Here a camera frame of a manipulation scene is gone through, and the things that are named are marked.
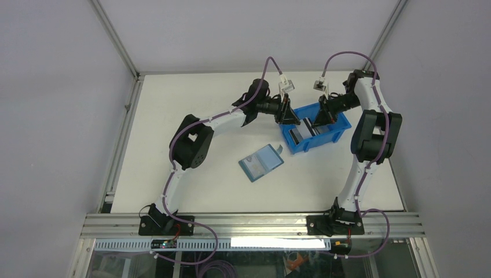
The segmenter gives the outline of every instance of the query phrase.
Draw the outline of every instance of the metal bracket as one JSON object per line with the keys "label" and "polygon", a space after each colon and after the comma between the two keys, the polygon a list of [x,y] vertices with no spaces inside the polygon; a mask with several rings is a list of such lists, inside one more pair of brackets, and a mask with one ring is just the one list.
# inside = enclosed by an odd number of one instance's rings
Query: metal bracket
{"label": "metal bracket", "polygon": [[[194,216],[179,216],[184,220],[193,221]],[[156,224],[154,219],[149,215],[144,215],[141,217],[140,228],[138,230],[138,235],[140,236],[174,236],[179,232],[179,228],[176,226],[179,224],[181,226],[180,236],[192,236],[194,234],[195,226],[192,224],[186,224],[183,222],[174,221],[169,217],[169,221],[163,226]]]}
{"label": "metal bracket", "polygon": [[324,215],[309,215],[307,220],[307,234],[309,236],[333,236],[345,235],[364,235],[365,228],[363,222],[360,221],[354,225],[334,224],[327,221],[327,216]]}

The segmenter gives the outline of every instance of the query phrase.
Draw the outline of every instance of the glass panel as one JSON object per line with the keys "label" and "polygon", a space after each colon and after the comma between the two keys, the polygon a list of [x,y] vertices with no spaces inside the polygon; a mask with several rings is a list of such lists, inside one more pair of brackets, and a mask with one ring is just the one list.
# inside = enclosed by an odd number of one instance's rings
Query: glass panel
{"label": "glass panel", "polygon": [[[381,244],[380,239],[352,239],[350,255],[366,254]],[[194,262],[211,252],[183,252],[181,259]],[[175,258],[175,252],[161,252]],[[173,276],[174,264],[154,259],[149,252],[94,252],[87,277],[91,278],[154,278]],[[181,265],[178,277],[400,277],[417,278],[411,249],[406,240],[390,240],[373,257],[334,259],[319,251],[220,251],[197,267]]]}

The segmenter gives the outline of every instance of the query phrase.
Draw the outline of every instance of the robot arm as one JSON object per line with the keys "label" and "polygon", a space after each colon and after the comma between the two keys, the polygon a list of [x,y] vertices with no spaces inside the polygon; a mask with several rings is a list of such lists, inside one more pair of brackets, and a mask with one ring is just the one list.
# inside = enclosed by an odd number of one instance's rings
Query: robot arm
{"label": "robot arm", "polygon": [[[172,140],[175,141],[175,144],[170,146],[172,149],[171,157],[176,167],[171,171],[170,178],[164,187],[167,190],[162,190],[165,196],[159,196],[150,205],[146,216],[150,221],[142,219],[145,221],[144,226],[149,226],[147,229],[151,229],[152,233],[155,231],[167,233],[172,227],[173,220],[168,217],[168,213],[175,214],[177,212],[182,192],[185,190],[185,186],[180,185],[179,181],[185,173],[199,167],[204,162],[211,140],[215,136],[251,123],[256,119],[258,113],[274,115],[275,122],[279,124],[300,124],[300,120],[291,109],[288,93],[280,87],[281,93],[271,97],[269,96],[268,82],[263,81],[261,84],[260,81],[260,79],[255,79],[249,87],[249,91],[235,101],[228,112],[204,118],[197,118],[190,114],[184,118]],[[289,82],[287,86],[292,88],[291,81],[287,82]],[[256,97],[244,106],[243,104],[251,99],[257,90]],[[193,126],[185,132],[181,132],[190,125]]]}
{"label": "robot arm", "polygon": [[[336,197],[333,206],[328,211],[329,221],[324,227],[325,234],[346,234],[346,229],[351,229],[353,235],[363,234],[361,217],[358,213],[358,204],[362,202],[372,175],[386,158],[389,158],[394,150],[395,142],[401,127],[402,116],[388,109],[382,95],[380,105],[376,99],[373,88],[374,73],[371,71],[355,70],[343,84],[346,94],[323,95],[319,98],[320,111],[316,116],[313,126],[321,126],[337,121],[337,114],[348,109],[361,106],[362,116],[351,139],[351,152],[353,164],[346,185]],[[380,92],[380,80],[377,76],[374,86]],[[389,116],[389,134],[384,151],[377,158],[382,148],[385,133],[385,117],[380,107],[385,107]]]}

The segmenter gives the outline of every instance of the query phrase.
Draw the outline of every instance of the orange object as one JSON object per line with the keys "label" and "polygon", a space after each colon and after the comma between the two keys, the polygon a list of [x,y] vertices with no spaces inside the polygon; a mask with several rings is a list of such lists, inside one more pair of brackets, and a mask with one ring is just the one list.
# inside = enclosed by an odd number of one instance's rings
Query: orange object
{"label": "orange object", "polygon": [[296,260],[290,261],[287,259],[287,268],[291,271],[295,270],[297,267],[301,266],[304,262],[308,261],[309,257],[302,257],[300,253],[296,253]]}

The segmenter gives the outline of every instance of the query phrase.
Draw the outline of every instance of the cable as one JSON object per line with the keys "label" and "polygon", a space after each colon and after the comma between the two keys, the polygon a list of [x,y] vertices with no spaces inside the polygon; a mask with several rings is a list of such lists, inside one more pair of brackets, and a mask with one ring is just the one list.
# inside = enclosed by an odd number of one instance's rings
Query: cable
{"label": "cable", "polygon": [[177,166],[175,165],[174,163],[174,158],[172,157],[172,153],[173,153],[173,150],[174,150],[174,146],[175,146],[175,143],[177,142],[177,139],[180,138],[186,131],[188,131],[189,129],[191,129],[192,127],[194,126],[197,126],[199,124],[202,124],[202,123],[206,123],[206,122],[209,122],[211,120],[214,120],[214,119],[218,119],[222,116],[225,116],[225,115],[229,115],[231,112],[235,112],[237,111],[238,109],[246,106],[247,104],[251,103],[254,98],[258,95],[259,93],[259,90],[260,88],[262,87],[262,82],[264,81],[264,77],[266,76],[266,70],[268,69],[268,62],[269,61],[272,61],[274,66],[276,67],[276,69],[278,70],[278,73],[279,74],[282,74],[283,72],[280,70],[280,67],[278,67],[278,64],[276,63],[276,61],[274,60],[273,57],[269,56],[267,59],[266,59],[266,63],[264,64],[264,69],[262,71],[262,76],[261,76],[261,80],[259,80],[259,84],[258,84],[258,88],[256,89],[256,91],[254,92],[254,94],[252,95],[252,97],[247,100],[246,102],[242,103],[241,105],[239,105],[238,107],[232,109],[232,111],[226,111],[226,112],[223,112],[223,113],[220,113],[220,114],[217,114],[213,117],[211,117],[211,119],[204,119],[204,120],[199,120],[197,122],[194,122],[192,124],[190,124],[189,126],[187,127],[184,127],[180,132],[178,132],[174,138],[172,139],[171,143],[170,143],[170,147],[169,147],[169,160],[170,160],[170,163],[172,164],[172,167],[173,167],[173,171],[171,172],[171,174],[169,175],[168,179],[167,179],[167,182],[166,182],[166,186],[164,187],[164,192],[163,192],[163,197],[162,197],[162,203],[163,203],[163,207],[164,207],[164,210],[166,212],[166,214],[174,219],[174,220],[177,220],[179,222],[182,222],[182,223],[187,223],[187,224],[192,224],[192,225],[197,225],[197,226],[201,226],[205,229],[207,229],[208,231],[210,231],[212,234],[213,234],[213,237],[215,238],[215,247],[213,248],[213,251],[211,252],[211,254],[206,257],[205,259],[201,260],[201,261],[197,261],[197,262],[183,262],[183,261],[176,261],[174,259],[171,259],[171,258],[167,258],[167,257],[164,257],[160,254],[156,254],[157,257],[159,258],[163,258],[165,260],[168,260],[170,262],[173,262],[173,263],[178,263],[178,264],[182,264],[182,265],[199,265],[199,264],[202,264],[203,262],[206,262],[208,261],[211,257],[213,257],[213,255],[217,252],[217,248],[218,248],[218,235],[217,233],[215,233],[215,231],[213,229],[211,229],[209,226],[205,225],[205,224],[201,224],[201,223],[198,223],[198,222],[194,222],[194,221],[188,221],[188,220],[184,220],[184,219],[181,219],[175,215],[173,215],[172,213],[170,213],[170,211],[168,210],[167,208],[167,205],[166,205],[166,193],[167,193],[167,189],[168,189],[168,186],[170,184],[170,181],[172,180],[172,177],[174,176],[174,173],[175,171],[177,170]]}
{"label": "cable", "polygon": [[331,98],[337,98],[337,97],[339,97],[339,96],[340,96],[340,94],[333,92],[333,93],[330,93],[330,94],[329,94],[329,96],[330,96]]}
{"label": "cable", "polygon": [[142,211],[144,208],[146,208],[146,207],[150,207],[150,205],[149,205],[149,204],[147,204],[146,206],[142,207],[142,208],[140,209],[140,211],[138,212],[138,217],[139,217],[140,219],[141,219],[141,215],[140,215],[140,213],[141,213],[141,211]]}
{"label": "cable", "polygon": [[351,244],[351,229],[348,228],[348,238],[346,239],[346,241],[348,242],[348,244]]}
{"label": "cable", "polygon": [[[195,261],[198,261],[201,258],[201,252],[198,256],[198,259],[196,259],[196,252],[194,252],[194,257],[195,257]],[[225,278],[237,277],[237,271],[235,270],[233,265],[227,261],[220,260],[220,259],[205,263],[201,269],[197,265],[195,265],[196,277],[202,278],[204,274],[210,269],[220,270],[222,272],[222,276]]]}
{"label": "cable", "polygon": [[[370,57],[368,57],[367,55],[362,54],[360,52],[355,52],[355,51],[338,52],[338,53],[332,55],[331,57],[329,57],[329,59],[327,59],[327,62],[325,63],[324,70],[322,73],[322,77],[325,77],[325,72],[327,70],[327,66],[328,66],[329,62],[334,57],[341,55],[341,54],[355,54],[355,55],[358,55],[358,56],[361,56],[361,57],[367,59],[370,62],[370,64],[372,64],[372,66],[373,66],[373,79],[372,79],[373,94],[375,95],[375,98],[377,99],[377,103],[379,104],[380,110],[382,111],[384,118],[385,118],[385,133],[384,133],[383,140],[382,140],[382,146],[380,147],[380,150],[379,150],[379,153],[377,154],[377,157],[375,157],[372,161],[370,161],[368,163],[368,165],[365,167],[365,171],[364,171],[363,175],[361,176],[360,182],[358,183],[358,186],[356,187],[356,191],[355,191],[355,196],[358,196],[358,194],[360,193],[360,190],[361,190],[361,186],[363,185],[363,182],[367,178],[367,174],[368,174],[367,170],[370,169],[370,167],[372,166],[373,163],[377,162],[380,159],[380,157],[382,157],[382,153],[385,149],[385,145],[387,144],[387,138],[389,137],[389,115],[388,115],[387,111],[385,110],[385,107],[382,106],[382,99],[380,98],[377,87],[375,86],[375,81],[377,80],[377,75],[378,75],[377,66],[375,65],[375,62]],[[386,235],[383,243],[379,246],[379,248],[377,248],[377,250],[375,250],[371,253],[365,254],[365,255],[349,256],[352,258],[365,258],[365,257],[369,257],[371,255],[377,254],[378,252],[380,252],[385,247],[385,245],[387,244],[387,242],[389,240],[390,223],[389,223],[389,218],[387,217],[387,214],[385,214],[382,210],[378,210],[376,208],[373,208],[373,209],[370,208],[369,210],[367,210],[363,214],[361,214],[360,204],[358,202],[358,199],[355,199],[355,205],[356,205],[357,213],[361,218],[363,218],[368,212],[377,212],[377,213],[381,213],[387,222],[387,235]]]}
{"label": "cable", "polygon": [[177,233],[175,233],[174,238],[172,238],[171,240],[176,239],[181,234],[181,226],[180,226],[180,224],[175,224],[174,227],[177,227],[178,230],[177,230]]}

